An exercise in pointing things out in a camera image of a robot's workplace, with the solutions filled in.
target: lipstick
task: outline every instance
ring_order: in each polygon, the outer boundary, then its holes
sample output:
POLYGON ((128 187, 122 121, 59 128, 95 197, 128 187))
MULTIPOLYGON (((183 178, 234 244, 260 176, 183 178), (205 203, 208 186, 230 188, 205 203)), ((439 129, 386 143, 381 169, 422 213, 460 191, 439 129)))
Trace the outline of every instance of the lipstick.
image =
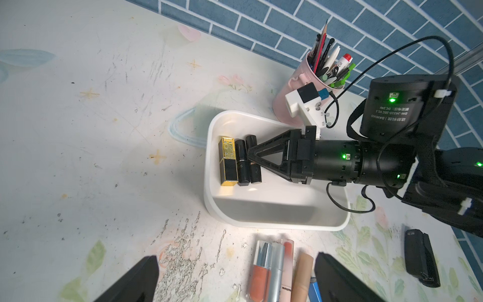
POLYGON ((267 278, 264 302, 279 302, 284 268, 285 246, 273 242, 270 256, 270 272, 267 278))
POLYGON ((292 294, 292 274, 294 269, 294 241, 284 239, 284 271, 282 273, 282 286, 280 288, 280 302, 290 302, 292 294))
POLYGON ((269 275, 270 257, 271 244, 266 241, 259 240, 256 243, 252 279, 250 280, 250 287, 248 291, 248 297, 250 297, 253 302, 263 302, 265 297, 267 278, 269 275))

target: black cable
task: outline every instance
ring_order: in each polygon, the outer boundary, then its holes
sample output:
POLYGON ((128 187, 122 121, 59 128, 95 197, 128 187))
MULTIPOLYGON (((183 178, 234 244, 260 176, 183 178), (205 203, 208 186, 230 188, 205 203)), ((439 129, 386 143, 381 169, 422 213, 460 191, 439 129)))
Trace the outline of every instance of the black cable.
MULTIPOLYGON (((335 102, 335 105, 336 105, 336 114, 335 114, 335 121, 332 125, 330 126, 327 126, 327 128, 333 128, 335 126, 335 123, 337 123, 337 120, 339 119, 339 102, 337 101, 337 97, 334 95, 334 93, 331 91, 329 92, 329 95, 334 99, 334 102, 335 102)), ((326 113, 327 113, 327 110, 329 109, 329 107, 327 107, 327 109, 324 111, 324 117, 326 118, 326 123, 327 123, 327 116, 326 116, 326 113)))
POLYGON ((451 82, 451 77, 453 76, 453 70, 454 70, 454 64, 455 64, 455 58, 453 57, 453 50, 451 49, 450 45, 448 44, 448 42, 446 42, 442 37, 439 37, 439 36, 427 36, 427 37, 424 37, 424 38, 421 38, 421 39, 418 39, 418 40, 415 40, 411 43, 408 43, 398 49, 396 49, 395 51, 392 51, 390 52, 389 54, 385 55, 384 57, 382 57, 381 59, 377 60, 374 64, 370 65, 369 67, 366 68, 366 70, 364 70, 357 78, 355 78, 355 80, 353 80, 351 83, 349 83, 349 85, 344 88, 344 90, 337 96, 333 96, 332 98, 334 98, 334 100, 329 104, 329 106, 327 106, 327 108, 325 109, 324 111, 324 114, 327 113, 327 111, 329 110, 329 108, 332 106, 333 103, 337 102, 338 99, 341 97, 341 95, 343 95, 355 82, 357 82, 357 80, 363 76, 367 71, 369 71, 372 67, 376 66, 377 64, 381 63, 382 61, 384 61, 385 59, 387 59, 389 56, 392 56, 393 54, 403 50, 404 48, 406 47, 409 47, 411 45, 414 45, 416 43, 419 43, 419 42, 422 42, 422 41, 425 41, 425 40, 438 40, 440 41, 443 46, 446 48, 446 52, 448 53, 448 59, 449 59, 449 69, 448 69, 448 78, 446 80, 446 83, 447 83, 447 87, 445 89, 448 89, 449 87, 449 84, 451 82))
POLYGON ((329 193, 329 186, 332 184, 332 182, 328 183, 327 184, 327 187, 326 187, 326 192, 327 192, 327 196, 329 196, 330 200, 332 200, 332 202, 338 206, 340 209, 344 210, 344 211, 347 211, 347 212, 351 212, 351 213, 358 213, 358 214, 364 214, 364 213, 370 213, 372 211, 374 211, 376 209, 376 204, 374 203, 374 201, 372 199, 370 199, 369 197, 367 197, 366 195, 366 188, 368 185, 365 185, 362 190, 361 190, 361 195, 362 197, 364 197, 365 199, 368 199, 370 201, 370 203, 372 203, 372 208, 368 211, 356 211, 356 210, 351 210, 351 209, 348 209, 346 207, 343 207, 341 206, 340 204, 337 203, 337 201, 335 201, 332 196, 330 195, 329 193))

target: table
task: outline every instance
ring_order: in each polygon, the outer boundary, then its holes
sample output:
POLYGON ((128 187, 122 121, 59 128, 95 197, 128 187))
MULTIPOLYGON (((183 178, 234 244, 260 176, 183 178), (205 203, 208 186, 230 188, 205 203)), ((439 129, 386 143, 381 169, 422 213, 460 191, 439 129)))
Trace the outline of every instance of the table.
MULTIPOLYGON (((483 301, 451 228, 375 188, 376 212, 339 232, 213 219, 202 197, 211 117, 275 118, 292 70, 181 31, 127 1, 2 1, 0 301, 92 301, 144 255, 160 259, 156 301, 244 301, 256 240, 284 236, 296 257, 330 253, 389 301, 483 301), (406 228, 429 234, 441 288, 404 272, 406 228)), ((342 116, 360 101, 345 94, 342 116)), ((323 135, 343 138, 343 122, 323 135)), ((360 189, 347 186, 356 208, 360 189)))

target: wall tile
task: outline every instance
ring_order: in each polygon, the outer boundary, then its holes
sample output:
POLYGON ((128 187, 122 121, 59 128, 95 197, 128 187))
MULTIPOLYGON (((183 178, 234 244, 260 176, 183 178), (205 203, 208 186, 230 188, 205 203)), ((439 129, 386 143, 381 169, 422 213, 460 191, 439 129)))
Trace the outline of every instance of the wall tile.
POLYGON ((469 48, 483 41, 483 33, 465 15, 459 17, 446 28, 469 48))
POLYGON ((352 92, 352 93, 355 93, 355 94, 359 94, 359 93, 361 93, 364 90, 363 89, 360 89, 359 87, 356 87, 356 86, 352 85, 349 88, 349 91, 352 92))
POLYGON ((342 18, 346 19, 349 22, 352 22, 354 18, 359 14, 362 10, 363 6, 359 3, 355 2, 354 0, 339 0, 335 5, 333 0, 315 0, 321 5, 327 7, 331 11, 335 12, 342 18))
POLYGON ((456 104, 458 104, 461 110, 466 110, 476 104, 478 101, 468 90, 468 87, 464 83, 461 83, 458 87, 458 95, 456 97, 456 104))
POLYGON ((218 0, 220 3, 226 4, 231 8, 236 9, 242 14, 246 14, 255 20, 263 22, 269 7, 257 0, 218 0))
POLYGON ((475 19, 483 16, 483 1, 478 0, 458 0, 461 5, 466 8, 466 10, 473 16, 475 19))
MULTIPOLYGON (((421 28, 417 33, 414 34, 414 36, 418 39, 421 39, 421 38, 427 37, 427 36, 440 36, 440 37, 444 38, 446 41, 448 41, 450 39, 447 35, 445 35, 441 30, 439 30, 431 22, 424 25, 423 28, 421 28)), ((426 40, 423 43, 428 45, 432 49, 438 49, 442 45, 441 42, 436 41, 436 40, 426 40)))
MULTIPOLYGON (((360 71, 364 71, 364 70, 366 70, 367 67, 369 67, 373 63, 374 62, 365 59, 359 65, 357 65, 356 68, 359 69, 360 71)), ((367 74, 372 75, 375 78, 378 78, 378 77, 381 77, 384 74, 386 74, 386 72, 387 72, 386 68, 379 66, 379 65, 376 65, 376 66, 372 67, 371 69, 369 69, 367 74)))
POLYGON ((462 73, 462 76, 471 85, 483 79, 483 69, 479 65, 475 65, 462 73))
POLYGON ((441 150, 451 150, 451 149, 457 148, 455 142, 453 141, 453 139, 451 138, 450 134, 446 129, 443 130, 440 141, 438 142, 438 147, 441 150))
MULTIPOLYGON (((411 38, 409 38, 408 36, 406 36, 405 34, 400 32, 399 30, 396 30, 384 41, 384 43, 386 43, 387 45, 389 45, 390 47, 392 47, 394 49, 398 49, 401 46, 404 46, 407 43, 410 43, 412 41, 413 40, 411 38)), ((401 53, 408 56, 410 53, 412 53, 418 47, 419 47, 418 44, 411 45, 411 46, 401 50, 401 53)))
POLYGON ((465 116, 468 119, 469 123, 473 126, 476 133, 483 137, 483 123, 482 123, 482 116, 483 116, 483 108, 476 107, 471 109, 470 111, 465 112, 465 116))
POLYGON ((281 50, 289 55, 299 58, 303 55, 307 48, 299 43, 293 42, 287 38, 282 38, 280 44, 277 46, 278 50, 281 50))
POLYGON ((297 39, 298 41, 312 46, 318 32, 300 24, 299 22, 288 18, 276 10, 270 11, 270 15, 265 22, 268 26, 273 27, 287 35, 297 39))
POLYGON ((468 242, 460 241, 459 245, 465 253, 466 259, 468 260, 468 263, 471 266, 471 269, 473 270, 473 273, 475 274, 478 283, 480 283, 480 287, 483 288, 483 273, 481 271, 480 265, 478 264, 478 261, 476 260, 475 256, 473 256, 473 252, 471 251, 468 242))
POLYGON ((450 0, 427 0, 421 8, 443 26, 461 13, 450 0))
POLYGON ((354 25, 379 40, 387 37, 387 35, 394 29, 389 23, 382 20, 369 10, 365 10, 354 22, 354 25))
MULTIPOLYGON (((465 50, 459 46, 455 41, 451 40, 449 41, 450 47, 453 50, 453 56, 457 58, 459 55, 461 55, 465 50)), ((438 50, 438 53, 441 54, 443 57, 447 58, 448 53, 446 52, 446 47, 442 47, 440 50, 438 50)))
POLYGON ((360 32, 336 18, 332 18, 327 25, 327 34, 334 37, 336 41, 342 41, 349 46, 354 46, 363 37, 360 32))
POLYGON ((369 90, 370 82, 372 81, 371 78, 364 76, 360 79, 356 84, 359 86, 364 87, 365 89, 369 90))
POLYGON ((473 90, 480 97, 480 99, 483 99, 483 82, 473 86, 473 90))
POLYGON ((293 14, 295 10, 297 9, 299 1, 295 0, 267 0, 267 2, 270 2, 284 11, 293 14))
POLYGON ((415 32, 425 22, 426 18, 421 16, 417 11, 404 1, 399 1, 396 6, 387 14, 387 17, 409 33, 415 32))
POLYGON ((157 0, 128 0, 128 1, 157 13, 157 0))
POLYGON ((167 1, 177 4, 181 7, 186 7, 186 0, 167 0, 167 1))
POLYGON ((280 39, 278 33, 266 29, 265 27, 243 17, 238 24, 237 31, 273 47, 277 45, 277 42, 280 39))
POLYGON ((335 42, 333 44, 332 48, 337 47, 337 46, 339 46, 341 48, 341 50, 339 51, 339 57, 337 59, 340 59, 345 54, 349 54, 349 55, 352 56, 352 58, 353 58, 352 63, 354 63, 354 64, 358 64, 362 60, 363 56, 359 55, 358 53, 356 53, 352 50, 349 50, 348 48, 345 48, 344 46, 340 45, 337 42, 335 42))
POLYGON ((465 238, 465 236, 463 235, 463 231, 462 230, 457 229, 455 227, 451 227, 451 228, 453 228, 453 232, 455 233, 456 238, 461 238, 461 239, 464 239, 465 238))
POLYGON ((468 125, 454 107, 450 111, 448 122, 446 124, 448 125, 454 136, 469 131, 468 125))
POLYGON ((266 48, 260 44, 256 44, 253 48, 253 52, 264 57, 270 58, 272 60, 278 61, 286 66, 292 67, 293 69, 297 68, 300 62, 295 61, 289 57, 286 57, 282 54, 279 54, 276 51, 273 51, 269 48, 266 48))
POLYGON ((396 0, 366 0, 366 3, 378 10, 380 13, 385 14, 388 9, 396 2, 396 0))
POLYGON ((463 136, 460 136, 456 139, 459 143, 460 146, 462 147, 477 147, 481 148, 480 143, 476 139, 475 135, 473 133, 468 133, 463 136))
POLYGON ((240 47, 246 48, 246 49, 251 49, 253 42, 250 41, 249 39, 245 39, 244 37, 241 37, 237 34, 234 34, 226 29, 223 29, 221 27, 218 27, 216 25, 213 25, 212 28, 212 33, 211 35, 218 37, 220 39, 223 39, 225 41, 231 42, 233 44, 236 44, 240 47))
POLYGON ((191 14, 180 11, 179 9, 165 3, 161 5, 161 14, 166 17, 183 22, 186 25, 192 26, 204 32, 208 32, 208 30, 210 29, 209 22, 201 20, 200 18, 195 17, 191 14))
POLYGON ((426 71, 422 70, 421 68, 419 67, 414 67, 413 69, 411 69, 409 72, 407 72, 406 74, 427 74, 426 71))
POLYGON ((208 0, 191 0, 189 10, 231 29, 237 24, 238 15, 208 0))
POLYGON ((295 16, 321 30, 330 17, 326 11, 321 10, 307 1, 302 3, 295 16))
POLYGON ((437 72, 447 65, 446 62, 432 54, 424 47, 416 50, 416 52, 413 53, 409 58, 432 72, 437 72))

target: lipstick cap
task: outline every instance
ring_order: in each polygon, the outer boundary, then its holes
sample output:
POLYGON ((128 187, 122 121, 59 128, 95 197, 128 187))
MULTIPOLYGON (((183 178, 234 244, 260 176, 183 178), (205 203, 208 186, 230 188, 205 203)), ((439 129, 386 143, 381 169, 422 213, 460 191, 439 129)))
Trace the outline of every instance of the lipstick cap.
POLYGON ((258 240, 256 243, 255 258, 253 259, 253 265, 269 268, 270 257, 271 257, 271 243, 258 240))

